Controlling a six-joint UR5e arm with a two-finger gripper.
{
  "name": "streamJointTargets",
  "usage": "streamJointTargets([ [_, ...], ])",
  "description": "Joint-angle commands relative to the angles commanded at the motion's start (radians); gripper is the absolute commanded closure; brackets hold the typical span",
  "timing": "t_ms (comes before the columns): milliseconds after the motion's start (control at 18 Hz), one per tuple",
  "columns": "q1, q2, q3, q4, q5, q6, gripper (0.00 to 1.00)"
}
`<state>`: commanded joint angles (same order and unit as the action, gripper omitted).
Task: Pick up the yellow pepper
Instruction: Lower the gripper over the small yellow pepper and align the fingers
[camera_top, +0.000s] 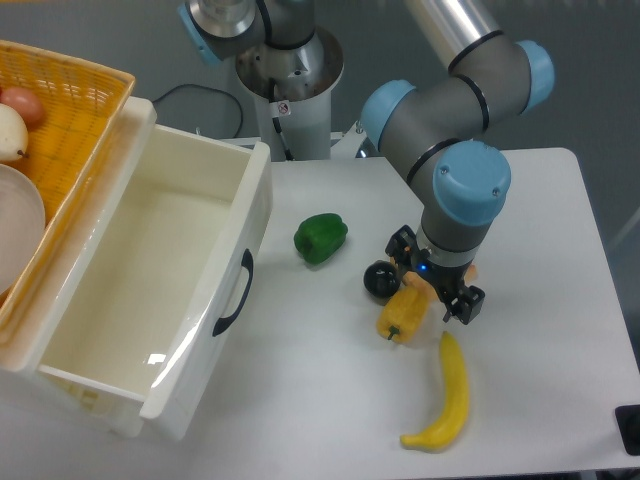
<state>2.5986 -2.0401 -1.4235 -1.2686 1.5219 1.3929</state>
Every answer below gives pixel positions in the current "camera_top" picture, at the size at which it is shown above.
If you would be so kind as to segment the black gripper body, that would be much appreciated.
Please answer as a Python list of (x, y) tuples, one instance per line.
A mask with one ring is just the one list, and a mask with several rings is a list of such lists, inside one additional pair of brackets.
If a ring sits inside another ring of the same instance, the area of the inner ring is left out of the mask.
[(465, 285), (464, 275), (472, 263), (459, 267), (442, 267), (427, 259), (427, 257), (416, 248), (412, 256), (412, 267), (399, 265), (399, 275), (402, 277), (407, 272), (415, 272), (422, 279), (431, 284), (438, 295), (439, 300), (444, 300), (447, 292), (453, 292), (460, 285)]

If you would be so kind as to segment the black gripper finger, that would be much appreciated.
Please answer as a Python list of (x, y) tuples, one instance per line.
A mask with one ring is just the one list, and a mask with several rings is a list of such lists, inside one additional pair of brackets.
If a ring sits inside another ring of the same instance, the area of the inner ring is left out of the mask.
[(460, 285), (453, 292), (444, 296), (446, 313), (443, 321), (448, 323), (452, 318), (461, 324), (468, 325), (480, 313), (485, 300), (485, 292), (474, 286)]
[(408, 225), (403, 225), (389, 239), (386, 247), (386, 255), (393, 259), (397, 265), (412, 267), (412, 256), (416, 248), (416, 236)]

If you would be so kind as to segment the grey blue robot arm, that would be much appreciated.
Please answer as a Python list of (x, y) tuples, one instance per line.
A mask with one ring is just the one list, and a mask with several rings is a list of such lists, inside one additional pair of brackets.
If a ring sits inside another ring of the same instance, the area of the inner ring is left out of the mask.
[[(485, 295), (464, 276), (511, 183), (505, 157), (479, 135), (546, 100), (555, 71), (544, 48), (510, 40), (479, 1), (407, 7), (448, 76), (427, 91), (404, 80), (382, 85), (360, 122), (423, 204), (419, 227), (396, 232), (387, 254), (434, 288), (448, 317), (468, 323)], [(234, 61), (273, 160), (328, 157), (330, 95), (344, 57), (313, 2), (185, 1), (178, 14), (204, 62)]]

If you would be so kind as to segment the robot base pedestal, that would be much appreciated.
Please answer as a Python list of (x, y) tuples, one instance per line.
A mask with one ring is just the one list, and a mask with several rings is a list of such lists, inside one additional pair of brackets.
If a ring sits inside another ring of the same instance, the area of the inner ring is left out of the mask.
[(253, 98), (260, 139), (273, 161), (330, 157), (331, 93), (344, 57), (329, 31), (317, 27), (306, 44), (292, 50), (254, 46), (238, 55), (235, 67)]

